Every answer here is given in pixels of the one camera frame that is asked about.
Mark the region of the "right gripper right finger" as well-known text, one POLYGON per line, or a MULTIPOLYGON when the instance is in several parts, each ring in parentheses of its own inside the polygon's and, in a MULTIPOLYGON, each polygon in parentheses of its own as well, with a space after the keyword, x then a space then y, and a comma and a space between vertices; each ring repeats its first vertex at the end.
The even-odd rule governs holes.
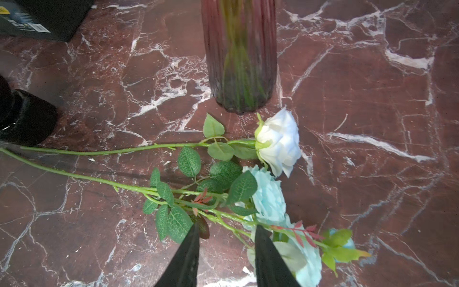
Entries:
POLYGON ((255 233, 255 269, 259 287, 300 286, 261 225, 255 233))

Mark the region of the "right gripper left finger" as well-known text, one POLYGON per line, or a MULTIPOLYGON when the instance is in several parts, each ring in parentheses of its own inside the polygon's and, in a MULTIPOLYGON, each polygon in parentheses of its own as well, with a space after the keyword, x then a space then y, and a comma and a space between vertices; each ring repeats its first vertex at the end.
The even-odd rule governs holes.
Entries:
POLYGON ((199 228, 194 224, 155 287, 196 287, 200 252, 199 228))

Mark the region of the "large pale blue rose stem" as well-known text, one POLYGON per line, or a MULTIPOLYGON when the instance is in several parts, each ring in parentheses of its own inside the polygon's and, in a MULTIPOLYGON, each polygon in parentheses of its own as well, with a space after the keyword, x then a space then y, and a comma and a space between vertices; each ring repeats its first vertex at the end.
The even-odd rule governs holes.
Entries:
POLYGON ((269 167, 271 169, 275 177, 279 177, 283 173, 289 177, 296 162, 301 158, 300 133, 294 116, 289 110, 282 108, 266 120, 263 120, 260 114, 257 115, 257 118, 258 127, 252 139, 229 141, 224 136, 225 128, 223 124, 210 114, 207 114, 203 124, 204 139, 195 143, 155 143, 143 147, 107 151, 70 151, 40 147, 20 148, 39 153, 95 156, 125 154, 159 148, 206 147, 208 154, 216 160, 228 161, 233 157, 242 160, 258 159, 266 168, 269 167))

